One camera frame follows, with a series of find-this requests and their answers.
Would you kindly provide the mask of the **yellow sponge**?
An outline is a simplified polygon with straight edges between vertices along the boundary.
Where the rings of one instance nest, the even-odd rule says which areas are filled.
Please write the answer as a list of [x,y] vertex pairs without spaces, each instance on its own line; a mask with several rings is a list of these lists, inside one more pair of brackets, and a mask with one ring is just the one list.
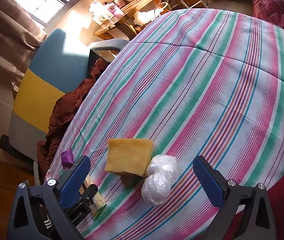
[[149,139],[108,139],[105,171],[145,177],[146,169],[151,161],[153,146],[153,141]]

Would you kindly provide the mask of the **white plastic bag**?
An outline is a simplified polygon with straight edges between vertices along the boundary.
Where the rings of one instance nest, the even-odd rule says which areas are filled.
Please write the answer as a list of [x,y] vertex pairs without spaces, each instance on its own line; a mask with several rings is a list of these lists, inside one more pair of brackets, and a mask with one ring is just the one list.
[[153,206],[162,205],[178,179],[177,159],[170,155],[154,156],[146,169],[146,175],[141,188],[142,198]]

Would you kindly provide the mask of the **green striped packet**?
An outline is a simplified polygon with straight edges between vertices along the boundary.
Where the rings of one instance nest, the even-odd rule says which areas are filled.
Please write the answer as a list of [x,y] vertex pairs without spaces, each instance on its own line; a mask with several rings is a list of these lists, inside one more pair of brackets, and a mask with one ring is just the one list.
[[[84,182],[82,183],[82,186],[79,189],[80,195],[84,194],[86,189],[91,185],[94,184],[92,178],[90,175],[87,175]],[[101,215],[103,209],[106,207],[107,203],[101,193],[97,191],[97,193],[93,197],[93,203],[90,204],[90,214],[94,218],[94,220],[97,220],[99,215]]]

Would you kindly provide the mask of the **small purple packet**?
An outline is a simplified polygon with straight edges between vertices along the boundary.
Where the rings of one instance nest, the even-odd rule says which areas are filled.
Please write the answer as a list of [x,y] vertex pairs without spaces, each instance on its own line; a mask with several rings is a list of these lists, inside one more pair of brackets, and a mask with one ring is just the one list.
[[74,156],[71,148],[62,152],[60,157],[63,169],[71,168],[74,165]]

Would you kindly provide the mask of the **dark red blanket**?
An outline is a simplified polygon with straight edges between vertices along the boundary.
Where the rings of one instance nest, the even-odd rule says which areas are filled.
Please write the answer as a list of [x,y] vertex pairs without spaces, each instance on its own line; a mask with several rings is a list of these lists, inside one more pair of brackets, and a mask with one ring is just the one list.
[[97,59],[90,70],[89,77],[84,79],[72,92],[66,93],[56,101],[50,116],[49,131],[45,140],[37,143],[38,174],[41,182],[44,181],[73,117],[108,65],[109,63],[104,59]]

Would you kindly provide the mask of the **striped bed sheet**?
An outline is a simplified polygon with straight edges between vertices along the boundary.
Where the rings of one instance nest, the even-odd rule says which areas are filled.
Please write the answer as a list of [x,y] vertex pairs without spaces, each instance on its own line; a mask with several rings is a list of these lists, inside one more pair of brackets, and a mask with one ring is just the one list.
[[[142,138],[178,161],[164,204],[143,180],[104,171],[107,141]],[[236,12],[177,10],[139,33],[94,84],[58,153],[86,155],[107,205],[85,218],[85,239],[192,239],[217,213],[193,169],[203,155],[240,185],[284,175],[284,29]]]

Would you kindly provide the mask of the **grey yellow blue chair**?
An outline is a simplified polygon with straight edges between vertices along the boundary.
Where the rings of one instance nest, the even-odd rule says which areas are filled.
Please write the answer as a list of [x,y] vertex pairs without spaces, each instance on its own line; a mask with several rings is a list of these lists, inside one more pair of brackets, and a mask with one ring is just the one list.
[[37,160],[37,143],[49,130],[56,101],[88,78],[99,51],[121,51],[121,38],[86,46],[60,28],[55,29],[35,52],[17,92],[9,123],[9,143],[31,161]]

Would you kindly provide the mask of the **beige curtain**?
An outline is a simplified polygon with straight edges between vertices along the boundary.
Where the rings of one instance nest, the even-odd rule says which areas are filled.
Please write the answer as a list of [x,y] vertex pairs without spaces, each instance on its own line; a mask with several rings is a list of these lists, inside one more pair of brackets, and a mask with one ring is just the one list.
[[0,0],[0,68],[16,92],[46,37],[16,0]]

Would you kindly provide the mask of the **wooden side table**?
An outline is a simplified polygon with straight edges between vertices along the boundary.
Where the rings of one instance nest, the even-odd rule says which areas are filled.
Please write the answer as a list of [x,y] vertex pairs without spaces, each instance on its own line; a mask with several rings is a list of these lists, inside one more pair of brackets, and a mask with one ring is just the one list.
[[134,27],[131,24],[127,23],[127,20],[132,18],[136,12],[153,1],[155,0],[134,0],[121,9],[124,13],[124,16],[122,16],[119,20],[116,20],[115,23],[108,21],[102,24],[101,27],[93,33],[93,35],[102,38],[103,40],[109,40],[111,34],[107,35],[106,33],[114,28],[117,28],[123,34],[125,34],[129,40],[133,39],[134,37],[136,37],[137,33]]

